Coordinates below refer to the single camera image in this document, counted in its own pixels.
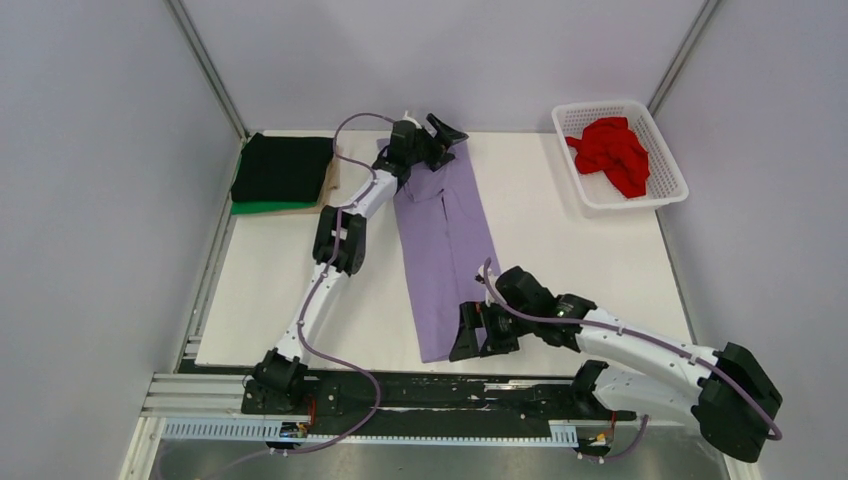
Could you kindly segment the purple t shirt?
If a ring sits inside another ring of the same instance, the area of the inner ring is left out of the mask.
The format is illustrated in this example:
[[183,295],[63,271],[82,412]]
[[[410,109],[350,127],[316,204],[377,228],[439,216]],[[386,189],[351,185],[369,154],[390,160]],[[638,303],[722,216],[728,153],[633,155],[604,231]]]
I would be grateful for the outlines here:
[[378,297],[390,321],[410,327],[424,363],[448,359],[461,325],[460,306],[481,302],[476,280],[486,259],[497,258],[467,144],[437,171],[413,167],[390,201],[398,229],[396,272]]

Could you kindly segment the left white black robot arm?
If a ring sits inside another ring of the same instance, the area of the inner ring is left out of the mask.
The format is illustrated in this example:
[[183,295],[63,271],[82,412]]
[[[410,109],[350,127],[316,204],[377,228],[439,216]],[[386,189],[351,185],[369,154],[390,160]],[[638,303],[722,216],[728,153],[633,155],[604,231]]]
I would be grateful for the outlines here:
[[441,169],[455,159],[455,147],[469,138],[432,113],[423,122],[405,114],[390,124],[388,141],[370,163],[346,156],[338,147],[339,138],[332,138],[335,158],[365,169],[368,177],[342,204],[321,210],[311,250],[314,269],[306,293],[285,332],[252,368],[244,385],[242,413],[285,415],[298,411],[306,400],[306,375],[315,358],[355,371],[373,387],[380,386],[371,372],[316,349],[315,338],[337,298],[364,264],[369,220],[406,185],[415,166]]

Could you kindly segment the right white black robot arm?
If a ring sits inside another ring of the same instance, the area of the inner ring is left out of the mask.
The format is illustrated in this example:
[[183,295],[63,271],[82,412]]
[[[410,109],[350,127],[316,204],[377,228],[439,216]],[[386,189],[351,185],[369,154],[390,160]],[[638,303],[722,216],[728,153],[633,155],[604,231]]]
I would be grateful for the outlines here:
[[634,327],[575,294],[554,295],[520,267],[496,276],[482,267],[481,301],[459,307],[449,359],[505,355],[524,335],[588,355],[568,399],[582,417],[633,413],[642,423],[665,419],[696,429],[715,449],[754,463],[783,434],[783,397],[747,348],[679,342]]

